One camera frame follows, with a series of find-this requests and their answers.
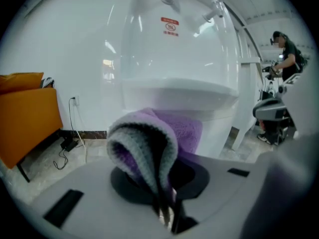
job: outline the wall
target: wall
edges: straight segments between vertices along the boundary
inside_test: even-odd
[[[68,101],[78,95],[76,129],[106,130],[100,80],[113,1],[46,0],[17,18],[1,41],[0,74],[44,72],[55,80],[63,129],[71,129]]]

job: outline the ceiling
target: ceiling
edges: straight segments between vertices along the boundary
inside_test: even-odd
[[[225,0],[232,4],[244,20],[243,28],[251,33],[263,62],[277,60],[280,49],[270,45],[274,31],[286,34],[306,58],[315,52],[315,42],[307,26],[288,0]]]

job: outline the floor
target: floor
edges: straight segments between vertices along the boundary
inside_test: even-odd
[[[237,151],[231,149],[234,139],[228,137],[219,158],[242,162],[255,162],[260,153],[273,149],[270,145],[256,138],[259,131],[259,127],[248,131]],[[28,175],[30,183],[26,182],[16,166],[10,170],[0,161],[0,176],[4,179],[7,188],[13,196],[30,204],[32,200],[46,188],[77,167],[85,164],[84,148],[78,147],[70,152],[66,152],[66,157],[69,161],[65,168],[62,170],[56,169],[53,165],[53,161],[57,162],[58,167],[64,164],[64,158],[58,156],[62,141],[63,139],[60,138],[48,148],[36,149],[26,156],[22,167]],[[85,146],[87,148],[87,163],[107,156],[106,140],[85,140]]]

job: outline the orange sofa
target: orange sofa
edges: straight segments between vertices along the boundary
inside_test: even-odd
[[[8,168],[61,127],[54,88],[0,95],[0,158]]]

